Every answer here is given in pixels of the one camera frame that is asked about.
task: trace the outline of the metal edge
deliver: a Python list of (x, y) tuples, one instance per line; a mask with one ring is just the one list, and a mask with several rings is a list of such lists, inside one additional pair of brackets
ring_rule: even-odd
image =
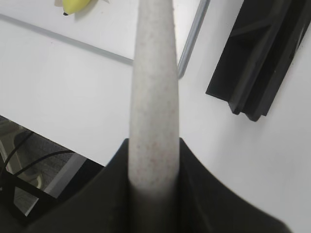
[(179, 59), (179, 63), (178, 63), (178, 78), (179, 79), (181, 79), (185, 74), (189, 59), (193, 51), (194, 44), (200, 32), (209, 3), (210, 3), (210, 0), (201, 0), (198, 6), (198, 10), (195, 14), (183, 52)]

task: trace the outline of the black wire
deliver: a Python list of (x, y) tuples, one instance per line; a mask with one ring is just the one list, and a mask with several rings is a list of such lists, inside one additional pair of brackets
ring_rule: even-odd
[(68, 154), (68, 153), (74, 153), (74, 152), (71, 151), (71, 150), (62, 150), (62, 151), (58, 151), (58, 152), (53, 152), (51, 154), (47, 154), (47, 155), (45, 155), (45, 156), (43, 156), (43, 157), (33, 161), (31, 164), (29, 164), (28, 166), (24, 167), (23, 169), (21, 169), (20, 171), (15, 173), (14, 176), (19, 176), (21, 173), (23, 173), (24, 171), (28, 170), (32, 166), (36, 165), (37, 163), (40, 163), (42, 160), (45, 160), (47, 158), (50, 158), (50, 157), (58, 155), (58, 154)]
[(13, 157), (13, 155), (15, 154), (15, 152), (34, 134), (34, 132), (30, 132), (9, 154), (9, 156), (6, 158), (3, 168), (1, 169), (0, 172), (0, 178), (2, 176), (3, 171), (5, 170), (6, 166), (8, 165), (10, 159)]

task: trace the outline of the black plastic part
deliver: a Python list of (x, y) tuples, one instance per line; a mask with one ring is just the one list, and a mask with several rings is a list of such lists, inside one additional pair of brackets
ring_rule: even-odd
[[(25, 233), (129, 232), (127, 158), (128, 139), (95, 180)], [(182, 139), (180, 159), (178, 232), (290, 232), (282, 222), (245, 202), (219, 182)]]
[(87, 159), (78, 172), (73, 176), (63, 192), (58, 196), (58, 202), (65, 202), (81, 191), (94, 177), (96, 177), (104, 166)]
[(310, 20), (311, 0), (244, 0), (206, 94), (266, 116)]
[[(12, 175), (6, 170), (3, 171), (0, 179), (0, 215), (6, 215), (7, 219), (11, 219), (14, 222), (12, 228), (6, 224), (4, 229), (2, 228), (2, 218), (0, 218), (0, 232), (9, 233), (10, 229), (22, 228), (28, 224), (37, 220), (40, 216), (46, 214), (49, 210), (57, 205), (57, 200), (40, 189), (32, 186), (31, 184), (21, 180), (20, 178)], [(32, 214), (25, 216), (15, 205), (14, 205), (14, 194), (15, 187), (18, 187), (25, 192), (37, 197), (39, 200), (36, 203)]]

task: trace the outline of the speckled rod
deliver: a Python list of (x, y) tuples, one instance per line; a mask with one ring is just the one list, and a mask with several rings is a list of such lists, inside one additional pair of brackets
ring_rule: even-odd
[(179, 116), (172, 0), (139, 3), (131, 102), (132, 232), (173, 233)]

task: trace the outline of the black plastic holder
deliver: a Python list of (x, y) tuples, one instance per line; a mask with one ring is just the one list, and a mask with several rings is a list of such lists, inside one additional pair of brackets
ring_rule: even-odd
[[(289, 233), (284, 223), (219, 182), (180, 139), (178, 232)], [(130, 229), (128, 139), (81, 192), (30, 225), (27, 233), (126, 233)]]
[(206, 94), (266, 116), (311, 21), (311, 0), (244, 0)]

